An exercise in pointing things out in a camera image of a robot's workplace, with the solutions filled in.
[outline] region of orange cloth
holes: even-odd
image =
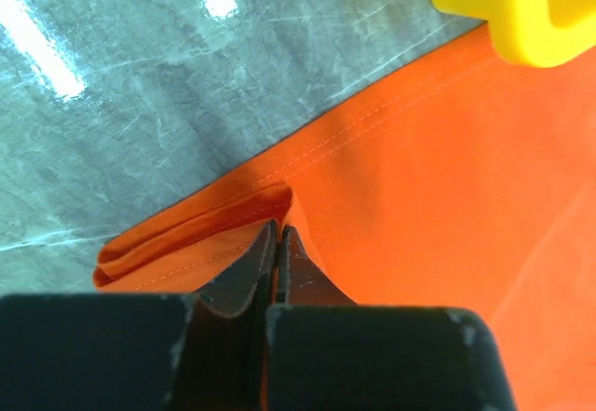
[[[111,241],[104,291],[190,291],[296,225],[361,304],[471,308],[521,410],[596,409],[596,51],[512,66],[486,27]]]

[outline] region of black plastic part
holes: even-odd
[[[258,409],[276,247],[272,221],[244,255],[197,291],[172,410]]]
[[[278,251],[276,302],[294,305],[353,306],[333,282],[308,258],[298,231],[287,226]]]
[[[267,339],[269,411],[515,409],[466,310],[275,305]]]
[[[0,409],[165,410],[194,295],[0,299]]]

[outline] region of stitching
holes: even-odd
[[[247,218],[252,217],[252,216],[254,216],[254,215],[258,214],[258,213],[273,211],[273,210],[276,210],[276,209],[286,209],[286,208],[289,208],[289,207],[290,207],[290,204],[286,203],[286,204],[279,204],[279,205],[276,205],[276,206],[270,206],[268,208],[262,208],[262,209],[260,209],[258,211],[253,211],[251,213],[248,213],[248,214],[244,215],[243,217],[240,217],[240,218],[238,218],[238,219],[236,219],[236,220],[234,220],[234,221],[226,224],[225,226],[218,227],[217,229],[215,229],[214,231],[212,231],[213,233],[211,235],[217,234],[218,232],[226,229],[227,227],[230,227],[230,226],[233,226],[233,225],[235,225],[237,223],[240,223],[243,220],[246,220]],[[196,240],[193,240],[193,242],[191,244],[196,243],[196,242],[198,242],[199,240],[202,240],[202,239],[205,239],[205,237],[202,237],[202,238],[198,238]],[[194,262],[194,263],[192,263],[192,264],[190,264],[190,265],[188,265],[186,267],[181,267],[181,268],[175,269],[175,270],[169,272],[168,274],[165,274],[165,275],[163,275],[163,276],[161,276],[161,277],[159,277],[157,279],[153,279],[152,281],[149,281],[147,283],[144,283],[142,285],[139,285],[137,288],[135,288],[135,291],[141,289],[142,287],[146,287],[146,286],[152,285],[152,284],[154,284],[154,283],[156,283],[158,281],[161,281],[163,279],[166,279],[167,277],[172,276],[175,273],[178,273],[180,271],[183,271],[183,270],[188,269],[188,268],[191,268],[191,267],[195,267],[195,266],[197,266],[199,264],[204,264],[206,262],[210,262],[211,260],[217,259],[217,258],[222,257],[224,255],[227,255],[227,254],[229,254],[229,253],[231,253],[231,252],[233,252],[235,250],[238,250],[239,248],[249,247],[250,245],[251,245],[250,242],[249,243],[243,243],[242,245],[237,246],[236,248],[234,248],[234,249],[232,249],[232,250],[230,250],[228,252],[219,253],[219,254],[216,254],[213,257],[209,258],[209,259],[201,260],[199,262]]]
[[[263,268],[264,260],[270,254],[268,248],[269,248],[269,243],[271,242],[271,239],[272,238],[275,239],[276,238],[276,234],[275,233],[272,233],[271,232],[271,229],[269,228],[269,229],[267,229],[267,238],[266,238],[266,241],[264,243],[264,251],[261,251],[261,260],[259,262],[259,269],[262,269]],[[256,241],[256,240],[253,240],[251,242],[248,242],[244,246],[250,247],[253,244],[254,241]],[[206,270],[198,271],[196,273],[188,273],[186,276],[179,277],[178,279],[176,279],[176,281],[173,283],[173,285],[179,285],[181,282],[184,282],[189,277],[195,276],[196,274],[199,274],[199,273],[204,273],[205,271]]]
[[[456,78],[456,79],[454,79],[454,80],[451,80],[450,82],[448,82],[448,83],[445,83],[445,84],[441,85],[439,89],[434,89],[433,91],[431,91],[431,93],[439,92],[441,89],[445,88],[447,85],[450,85],[450,84],[451,84],[451,83],[453,83],[454,81],[456,81],[456,80],[459,80],[459,79],[461,79],[462,77],[464,77],[464,76],[466,76],[466,75],[469,75],[469,74],[470,74],[470,73],[472,73],[472,72],[479,71],[479,70],[480,70],[482,67],[484,67],[486,64],[488,64],[488,63],[485,63],[485,64],[483,64],[483,65],[477,66],[477,67],[474,69],[474,71],[467,71],[467,72],[465,72],[463,75],[459,76],[458,78]],[[461,64],[455,64],[455,65],[451,66],[451,68],[452,68],[452,69],[453,69],[453,68],[457,68],[457,67],[460,67],[460,66],[462,66],[462,65],[463,65],[463,63],[461,63]],[[273,177],[273,176],[277,175],[277,174],[278,174],[278,173],[280,173],[281,171],[285,171],[285,170],[286,170],[286,169],[288,169],[289,167],[293,166],[293,165],[294,165],[296,162],[298,162],[299,160],[301,160],[301,159],[303,159],[303,158],[307,157],[308,155],[311,155],[312,153],[314,153],[314,152],[316,152],[317,150],[319,150],[321,147],[323,147],[323,146],[325,146],[326,144],[330,143],[331,141],[333,141],[333,140],[337,139],[339,136],[341,136],[342,134],[346,133],[347,131],[349,131],[349,130],[353,129],[353,128],[354,128],[354,127],[356,127],[358,124],[360,124],[360,123],[361,123],[363,120],[367,119],[367,118],[368,118],[368,117],[370,117],[370,116],[373,116],[373,115],[377,114],[379,111],[381,111],[381,110],[383,110],[384,108],[388,107],[388,106],[389,106],[389,105],[391,105],[392,103],[395,103],[396,101],[398,101],[398,100],[399,100],[399,99],[401,99],[402,97],[404,97],[404,96],[407,96],[408,94],[410,94],[410,93],[412,93],[412,92],[414,92],[414,91],[417,91],[417,90],[419,90],[419,89],[423,88],[425,85],[427,85],[428,83],[432,82],[433,80],[435,80],[435,79],[436,79],[436,78],[438,78],[438,77],[439,77],[439,75],[432,75],[432,76],[430,76],[429,78],[425,79],[423,82],[421,82],[421,83],[419,83],[418,85],[414,86],[413,88],[411,88],[411,89],[408,89],[408,90],[407,90],[407,91],[405,91],[405,92],[402,92],[402,93],[401,93],[399,96],[397,96],[397,97],[395,97],[395,98],[393,98],[393,99],[391,99],[391,100],[387,101],[386,103],[383,103],[383,104],[382,104],[382,105],[380,105],[380,106],[377,106],[377,107],[376,107],[376,108],[374,108],[372,111],[369,111],[369,112],[368,112],[367,114],[365,114],[364,116],[361,116],[359,119],[357,119],[357,120],[355,120],[354,122],[352,122],[352,123],[351,123],[350,125],[348,125],[346,128],[344,128],[344,129],[342,129],[342,130],[338,131],[337,133],[335,133],[333,136],[331,136],[331,137],[327,138],[327,139],[326,139],[325,141],[323,141],[322,143],[320,143],[320,144],[316,145],[315,147],[311,148],[311,149],[310,149],[310,150],[308,150],[307,152],[303,153],[301,156],[299,156],[299,157],[297,157],[297,158],[293,159],[292,161],[288,162],[287,164],[285,164],[285,165],[281,166],[279,169],[277,169],[277,170],[275,170],[275,171],[273,171],[273,172],[269,173],[268,175],[266,175],[265,177],[263,177],[263,178],[261,178],[260,180],[256,181],[256,182],[255,182],[255,183],[253,183],[252,185],[249,185],[249,186],[248,186],[246,189],[242,189],[242,190],[240,190],[240,191],[236,192],[236,194],[234,194],[234,195],[232,195],[232,196],[230,196],[230,197],[227,197],[227,198],[226,198],[226,199],[224,199],[222,202],[220,202],[220,203],[216,204],[216,205],[215,205],[215,206],[212,208],[212,210],[215,210],[215,209],[219,208],[220,206],[223,206],[223,205],[224,205],[226,202],[228,202],[228,201],[229,201],[229,200],[231,200],[231,199],[236,199],[236,198],[238,198],[238,197],[242,197],[244,194],[251,192],[251,191],[252,191],[252,189],[253,189],[255,186],[257,186],[257,185],[259,185],[259,184],[261,184],[261,183],[263,183],[263,182],[267,181],[268,179],[270,179],[271,177]],[[427,97],[428,97],[428,95],[429,95],[429,94],[427,94],[426,96],[424,96],[424,97],[422,97],[422,98],[418,99],[418,102],[420,102],[420,101],[424,100],[425,98],[427,98]]]
[[[448,86],[452,85],[454,82],[456,82],[456,81],[458,81],[458,80],[461,80],[462,78],[465,78],[465,77],[467,77],[467,76],[470,76],[470,75],[472,75],[472,74],[474,74],[474,73],[478,72],[478,71],[479,71],[481,68],[483,68],[483,67],[485,67],[485,66],[487,66],[488,64],[491,64],[491,63],[492,63],[492,62],[485,62],[485,63],[483,63],[483,64],[481,64],[481,65],[478,65],[478,66],[474,67],[474,68],[473,68],[473,69],[471,69],[471,70],[465,71],[465,72],[464,72],[462,75],[460,75],[459,77],[457,77],[457,78],[454,78],[454,79],[450,79],[449,81],[447,81],[447,82],[443,83],[442,85],[440,85],[440,86],[436,87],[435,89],[431,90],[431,91],[430,91],[430,92],[428,92],[426,95],[424,95],[424,96],[422,96],[422,97],[420,97],[420,98],[416,99],[415,101],[413,101],[413,102],[410,102],[410,103],[406,103],[406,104],[405,104],[405,105],[403,105],[403,106],[402,106],[402,107],[401,107],[401,108],[400,108],[398,111],[396,111],[396,112],[392,113],[391,115],[389,115],[389,116],[387,116],[387,117],[384,117],[384,118],[382,118],[381,120],[378,120],[377,122],[373,123],[373,124],[372,124],[372,125],[371,125],[369,128],[367,128],[367,129],[364,129],[363,131],[361,131],[360,133],[356,134],[356,135],[355,135],[355,136],[353,136],[352,138],[348,139],[348,140],[347,140],[347,141],[345,141],[344,143],[341,143],[341,144],[339,144],[339,145],[336,145],[334,148],[332,148],[332,149],[331,149],[331,151],[329,151],[329,152],[325,153],[324,155],[322,155],[322,156],[321,156],[321,157],[319,157],[319,158],[313,159],[313,160],[312,160],[310,163],[306,164],[306,165],[305,165],[304,167],[302,167],[300,170],[298,170],[298,171],[295,171],[294,173],[291,173],[290,175],[286,176],[286,177],[284,178],[284,181],[285,181],[285,180],[289,180],[290,178],[292,178],[293,176],[297,175],[298,173],[301,173],[301,172],[305,171],[306,169],[308,169],[309,167],[313,166],[314,164],[316,164],[316,163],[320,162],[321,160],[323,160],[324,158],[328,157],[328,156],[329,156],[329,155],[331,155],[332,153],[334,153],[334,152],[336,152],[337,150],[339,150],[339,149],[343,148],[345,145],[348,145],[348,144],[350,144],[350,143],[352,143],[352,142],[356,141],[356,140],[357,140],[357,139],[358,139],[360,136],[362,136],[363,134],[365,134],[365,133],[367,133],[367,132],[369,132],[369,131],[371,131],[371,130],[375,129],[375,128],[376,128],[376,127],[378,127],[379,125],[381,125],[381,124],[384,124],[385,122],[387,122],[387,121],[389,121],[389,120],[393,119],[393,118],[394,118],[395,116],[397,116],[399,113],[402,113],[403,111],[405,111],[405,110],[407,110],[407,109],[411,108],[412,106],[414,106],[414,105],[416,105],[416,104],[418,104],[418,103],[422,102],[423,100],[425,100],[425,99],[427,99],[428,97],[430,97],[430,95],[432,95],[432,94],[436,94],[436,93],[438,93],[438,92],[441,92],[442,90],[444,90],[444,89],[445,89],[445,88],[447,88]],[[453,66],[452,66],[452,68],[459,67],[459,66],[462,66],[462,64],[456,64],[456,65],[453,65]],[[268,179],[269,179],[269,178],[271,178],[272,176],[275,176],[276,174],[280,173],[281,171],[284,171],[284,170],[288,169],[290,166],[294,165],[294,164],[295,164],[296,162],[298,162],[299,160],[301,160],[301,159],[303,159],[303,158],[307,157],[308,155],[311,155],[312,153],[314,153],[315,151],[317,151],[317,150],[318,150],[318,149],[320,149],[321,147],[325,146],[325,145],[326,145],[326,144],[328,144],[329,142],[331,142],[331,141],[335,140],[337,137],[339,137],[340,135],[344,134],[344,133],[345,133],[345,132],[347,132],[348,130],[351,130],[351,129],[353,129],[354,127],[356,127],[358,124],[360,124],[360,123],[361,123],[363,120],[365,120],[366,118],[368,118],[368,117],[370,117],[370,116],[372,116],[372,115],[375,115],[375,114],[376,114],[376,113],[378,113],[379,111],[381,111],[381,110],[385,109],[386,107],[388,107],[388,106],[389,106],[389,105],[391,105],[392,103],[394,103],[394,102],[396,102],[397,100],[401,99],[402,97],[404,97],[404,96],[406,96],[406,95],[410,94],[411,92],[414,92],[414,91],[416,91],[416,90],[419,90],[419,89],[420,89],[420,88],[422,88],[424,85],[427,85],[427,84],[428,84],[428,83],[430,83],[432,80],[435,80],[437,77],[438,77],[438,75],[433,75],[433,76],[431,76],[431,77],[429,77],[429,78],[425,79],[425,81],[421,82],[420,84],[416,85],[415,87],[413,87],[413,88],[411,88],[411,89],[408,89],[408,90],[407,90],[406,92],[404,92],[404,93],[401,93],[399,96],[397,96],[397,97],[395,97],[395,98],[391,99],[390,101],[387,101],[386,103],[384,103],[384,104],[382,104],[382,105],[380,105],[380,106],[378,106],[378,107],[374,108],[372,111],[369,111],[369,112],[368,112],[366,115],[364,115],[364,116],[361,116],[359,119],[357,119],[356,121],[352,122],[352,123],[351,123],[350,125],[348,125],[348,126],[345,128],[345,129],[342,129],[342,130],[338,131],[337,133],[335,133],[333,136],[331,136],[331,137],[327,138],[327,139],[326,139],[325,141],[323,141],[322,143],[320,143],[320,144],[316,145],[315,147],[311,148],[310,150],[308,150],[307,152],[303,153],[303,154],[302,154],[301,156],[299,156],[298,158],[296,158],[296,159],[294,159],[294,160],[290,161],[289,163],[285,164],[284,166],[280,167],[279,169],[277,169],[277,170],[275,170],[275,171],[273,171],[273,172],[269,173],[269,174],[268,174],[268,175],[266,175],[264,178],[260,179],[259,181],[255,182],[254,184],[250,185],[250,186],[249,186],[249,187],[247,187],[246,189],[244,189],[244,190],[241,190],[241,191],[239,191],[239,192],[236,192],[236,194],[234,194],[233,196],[231,196],[231,197],[228,197],[227,199],[225,199],[225,200],[224,200],[224,201],[222,201],[221,203],[219,203],[219,204],[217,204],[216,206],[214,206],[214,207],[213,207],[213,208],[212,208],[210,211],[213,211],[213,210],[215,210],[215,209],[219,208],[220,206],[224,205],[224,204],[225,204],[227,201],[229,201],[230,199],[234,199],[234,198],[236,198],[236,197],[238,197],[238,196],[242,196],[242,195],[243,195],[244,193],[246,193],[246,192],[250,192],[250,191],[251,191],[251,190],[252,190],[252,189],[253,189],[255,186],[257,186],[257,185],[259,185],[260,183],[262,183],[262,182],[264,182],[264,181],[268,180]],[[287,205],[287,204],[286,204],[286,205],[278,205],[278,206],[272,206],[272,207],[269,207],[269,208],[264,208],[264,209],[261,209],[261,210],[259,210],[259,211],[251,212],[251,213],[249,213],[248,215],[245,215],[244,217],[241,217],[241,218],[237,219],[237,220],[236,220],[236,221],[234,221],[234,222],[228,223],[226,226],[221,226],[220,228],[216,229],[216,230],[214,231],[214,233],[217,233],[218,231],[220,231],[220,230],[223,230],[223,229],[225,229],[226,227],[228,227],[228,226],[231,226],[231,225],[233,225],[233,224],[235,224],[235,223],[241,222],[242,220],[244,220],[244,219],[246,219],[246,218],[248,218],[248,217],[250,217],[250,216],[252,216],[252,215],[255,215],[255,214],[259,213],[259,212],[265,212],[265,211],[270,211],[270,210],[274,210],[274,209],[280,209],[280,208],[289,207],[289,206],[290,206],[290,205]],[[148,285],[151,285],[151,284],[153,284],[153,283],[156,283],[157,281],[161,281],[161,280],[163,280],[163,279],[167,278],[168,276],[171,276],[171,275],[173,275],[173,274],[175,274],[175,273],[177,273],[177,272],[180,272],[180,271],[182,271],[182,270],[188,269],[188,268],[190,268],[190,267],[195,267],[196,265],[199,265],[199,264],[203,264],[203,263],[209,262],[209,261],[211,261],[211,260],[214,260],[214,259],[217,259],[217,258],[219,258],[219,257],[223,257],[224,255],[227,255],[227,254],[230,254],[230,253],[232,253],[232,252],[234,252],[234,251],[237,251],[237,250],[239,250],[240,248],[243,248],[243,247],[246,247],[246,248],[248,248],[249,246],[250,246],[250,244],[249,244],[249,243],[245,243],[245,244],[243,244],[243,245],[240,245],[240,246],[237,246],[236,248],[233,248],[232,250],[229,250],[229,251],[227,251],[227,252],[223,252],[223,253],[216,254],[216,255],[214,255],[213,257],[209,258],[209,259],[206,259],[206,260],[203,260],[203,261],[199,261],[199,262],[195,262],[195,263],[193,263],[193,264],[191,264],[191,265],[189,265],[189,266],[187,266],[187,267],[178,268],[178,269],[176,269],[176,270],[174,270],[174,271],[171,271],[170,273],[168,273],[168,274],[166,274],[166,275],[164,275],[164,276],[161,276],[160,278],[158,278],[158,279],[156,279],[156,280],[153,280],[153,281],[150,281],[150,282],[147,282],[147,283],[144,283],[144,284],[142,284],[142,285],[138,286],[137,288],[135,288],[135,291],[137,291],[137,290],[141,289],[143,286],[148,286]]]
[[[198,262],[194,262],[194,263],[192,263],[190,265],[187,265],[186,267],[174,269],[173,271],[169,272],[168,274],[164,274],[163,276],[160,276],[157,279],[153,279],[152,281],[149,281],[149,282],[146,282],[146,283],[143,283],[143,284],[139,285],[134,290],[135,291],[138,291],[138,290],[142,289],[142,287],[148,287],[149,285],[153,285],[154,283],[156,283],[158,281],[162,281],[162,280],[168,278],[169,276],[172,276],[172,275],[174,275],[176,273],[179,273],[180,271],[184,271],[186,269],[189,269],[189,268],[192,268],[192,267],[196,267],[197,265],[205,264],[207,262],[210,262],[211,260],[219,259],[221,257],[224,257],[225,255],[234,253],[234,252],[236,252],[238,250],[242,250],[242,249],[248,248],[249,246],[251,246],[250,243],[243,243],[241,245],[238,245],[236,248],[232,248],[231,250],[225,251],[223,253],[215,254],[213,257],[210,257],[208,259],[199,260]]]
[[[360,133],[354,135],[352,138],[348,139],[347,141],[345,141],[344,143],[341,143],[337,146],[335,146],[334,148],[332,148],[329,152],[325,153],[324,155],[322,155],[319,158],[313,159],[311,162],[309,162],[308,164],[306,164],[304,167],[302,167],[300,170],[295,171],[294,173],[291,173],[290,175],[286,176],[284,178],[284,181],[289,180],[290,178],[292,178],[293,176],[297,175],[298,173],[301,173],[303,171],[305,171],[306,169],[308,169],[310,166],[318,163],[319,161],[325,159],[326,157],[328,157],[329,155],[331,155],[332,153],[335,153],[337,150],[339,150],[340,148],[344,147],[345,145],[350,144],[353,141],[356,141],[360,136],[362,136],[365,133],[368,133],[369,131],[377,128],[379,125],[393,119],[395,116],[397,116],[399,113],[404,112],[405,110],[411,108],[412,106],[416,105],[417,103],[422,102],[424,99],[427,99],[430,95],[435,94],[437,92],[441,92],[442,90],[444,90],[445,88],[447,88],[449,85],[452,85],[454,82],[456,82],[457,80],[460,80],[468,75],[474,74],[476,72],[478,72],[481,68],[483,68],[484,66],[488,65],[489,62],[479,65],[476,68],[474,68],[473,70],[470,71],[466,71],[465,73],[463,73],[462,75],[460,75],[459,77],[451,80],[449,83],[445,83],[443,85],[440,85],[439,87],[433,89],[432,91],[430,91],[427,95],[420,97],[418,99],[416,99],[415,101],[412,101],[410,103],[406,103],[405,105],[403,105],[398,111],[390,114],[387,117],[384,117],[383,119],[373,123],[368,129],[364,129],[363,131],[361,131]]]

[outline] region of marble floor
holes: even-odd
[[[0,0],[0,294],[478,23],[429,0]]]

